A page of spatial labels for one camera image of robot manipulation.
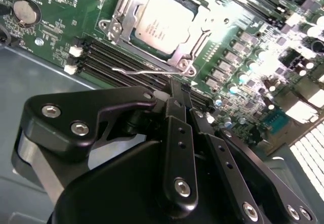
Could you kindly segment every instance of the black metal arm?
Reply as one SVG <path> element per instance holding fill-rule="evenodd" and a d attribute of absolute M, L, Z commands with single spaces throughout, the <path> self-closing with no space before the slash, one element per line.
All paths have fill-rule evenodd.
<path fill-rule="evenodd" d="M 12 163 L 56 204 L 49 223 L 316 223 L 231 130 L 192 108 L 189 89 L 30 98 Z M 89 170 L 92 149 L 138 133 L 145 142 Z"/>

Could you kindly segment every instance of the dimm slot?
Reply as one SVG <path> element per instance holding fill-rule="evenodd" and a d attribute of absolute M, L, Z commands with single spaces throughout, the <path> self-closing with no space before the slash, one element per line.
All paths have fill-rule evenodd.
<path fill-rule="evenodd" d="M 113 71 L 111 67 L 118 67 L 124 70 L 151 70 L 139 61 L 124 53 L 117 51 L 98 41 L 93 41 L 89 47 L 88 56 L 84 61 L 84 72 L 92 75 L 113 86 L 136 86 L 142 85 L 151 90 L 162 90 L 168 82 L 165 75 L 142 74 L 124 75 Z M 203 108 L 207 97 L 192 91 L 192 104 L 196 108 Z"/>

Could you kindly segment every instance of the green circuit board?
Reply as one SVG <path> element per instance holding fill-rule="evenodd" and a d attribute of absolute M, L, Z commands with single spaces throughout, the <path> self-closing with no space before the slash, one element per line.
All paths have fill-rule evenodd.
<path fill-rule="evenodd" d="M 12 6 L 17 0 L 0 0 L 1 4 Z M 56 64 L 59 67 L 64 67 L 69 57 L 69 49 L 73 46 L 75 37 L 85 38 L 92 37 L 98 42 L 109 45 L 111 48 L 121 51 L 122 53 L 135 58 L 139 63 L 148 65 L 149 61 L 135 55 L 124 48 L 114 45 L 107 35 L 98 27 L 98 21 L 101 19 L 110 19 L 115 11 L 118 0 L 30 0 L 40 8 L 42 18 L 40 22 L 29 28 L 22 27 L 17 23 L 17 19 L 12 15 L 5 15 L 1 23 L 5 24 L 9 32 L 20 39 L 19 46 L 47 61 Z M 258 93 L 259 88 L 263 86 L 263 78 L 265 76 L 273 76 L 281 81 L 281 85 L 273 92 L 273 96 L 280 92 L 285 86 L 296 84 L 301 76 L 295 72 L 288 70 L 282 64 L 266 63 L 260 61 L 257 54 L 260 50 L 270 51 L 272 56 L 278 56 L 288 48 L 297 48 L 300 46 L 304 35 L 299 31 L 291 30 L 288 33 L 282 33 L 278 28 L 269 25 L 258 16 L 254 16 L 238 5 L 234 0 L 221 0 L 225 10 L 229 15 L 235 14 L 234 20 L 231 20 L 229 25 L 222 31 L 218 27 L 214 27 L 212 36 L 204 45 L 204 48 L 199 53 L 194 61 L 194 67 L 197 70 L 195 77 L 186 77 L 175 75 L 182 82 L 191 84 L 192 90 L 200 95 L 216 99 L 223 99 L 222 106 L 219 107 L 220 114 L 215 117 L 216 124 L 222 123 L 224 118 L 231 117 L 233 129 L 242 137 L 246 137 L 254 125 L 263 123 L 263 119 L 267 119 L 268 114 L 272 113 L 265 110 L 265 105 Z M 287 0 L 272 0 L 284 5 L 290 14 L 295 13 L 300 15 L 299 23 L 307 23 L 318 15 L 323 14 L 322 6 L 324 0 L 313 0 L 319 4 L 316 10 L 303 10 L 294 2 Z M 269 9 L 266 6 L 260 5 L 260 10 L 269 16 L 277 17 L 277 12 Z M 240 35 L 245 32 L 255 38 L 254 43 L 245 45 L 247 53 L 236 51 L 233 49 L 233 41 L 241 41 Z M 39 46 L 35 40 L 41 39 L 44 42 Z M 287 43 L 280 44 L 279 40 L 286 40 Z M 211 74 L 217 69 L 221 60 L 226 60 L 226 53 L 234 52 L 239 56 L 240 61 L 233 62 L 234 69 L 228 72 L 227 78 L 222 80 L 217 87 L 208 85 L 207 80 Z M 247 62 L 256 61 L 260 68 L 257 71 L 250 70 Z M 308 71 L 306 76 L 311 77 L 312 71 L 318 66 L 321 66 L 320 59 L 314 60 L 315 67 Z M 239 82 L 237 78 L 238 72 L 244 72 L 250 83 Z M 81 77 L 98 84 L 101 87 L 112 87 L 114 85 L 107 83 L 102 78 L 86 72 L 79 74 Z M 238 87 L 236 94 L 231 94 L 228 85 L 234 83 Z M 239 119 L 244 119 L 244 122 L 239 123 Z"/>

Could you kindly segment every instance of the silver screw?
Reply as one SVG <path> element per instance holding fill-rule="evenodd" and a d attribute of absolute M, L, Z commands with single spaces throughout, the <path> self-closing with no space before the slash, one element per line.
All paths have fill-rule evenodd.
<path fill-rule="evenodd" d="M 61 115 L 61 110 L 53 105 L 46 105 L 42 107 L 42 114 L 49 118 L 56 118 Z"/>
<path fill-rule="evenodd" d="M 200 111 L 196 111 L 196 114 L 198 115 L 199 118 L 203 118 L 204 117 L 203 113 L 201 113 Z"/>
<path fill-rule="evenodd" d="M 71 131 L 77 136 L 82 137 L 89 133 L 89 128 L 84 123 L 76 122 L 71 125 Z"/>
<path fill-rule="evenodd" d="M 299 220 L 300 216 L 298 214 L 298 212 L 291 206 L 291 205 L 287 205 L 287 209 L 289 211 L 289 214 L 295 219 L 295 220 Z"/>
<path fill-rule="evenodd" d="M 34 42 L 35 42 L 35 44 L 37 46 L 43 46 L 44 45 L 44 40 L 42 40 L 41 38 L 36 38 Z"/>
<path fill-rule="evenodd" d="M 307 219 L 307 220 L 312 220 L 312 217 L 310 216 L 310 214 L 307 212 L 307 210 L 305 210 L 303 207 L 300 207 L 300 212 L 303 214 L 303 216 Z"/>
<path fill-rule="evenodd" d="M 244 202 L 243 210 L 245 214 L 254 222 L 257 222 L 259 217 L 257 211 L 248 202 Z"/>
<path fill-rule="evenodd" d="M 180 66 L 180 68 L 185 69 L 185 68 L 188 67 L 188 65 L 189 65 L 188 61 L 182 59 L 182 60 L 180 61 L 180 65 L 179 65 L 179 66 Z"/>
<path fill-rule="evenodd" d="M 190 195 L 190 187 L 184 180 L 176 180 L 174 182 L 174 187 L 176 191 L 181 195 L 182 197 L 188 197 Z"/>
<path fill-rule="evenodd" d="M 224 134 L 225 134 L 228 138 L 231 138 L 231 137 L 232 137 L 232 134 L 231 134 L 229 131 L 227 131 L 227 130 L 224 131 Z"/>
<path fill-rule="evenodd" d="M 116 33 L 119 33 L 121 28 L 119 23 L 114 23 L 112 26 L 112 30 L 115 31 Z"/>

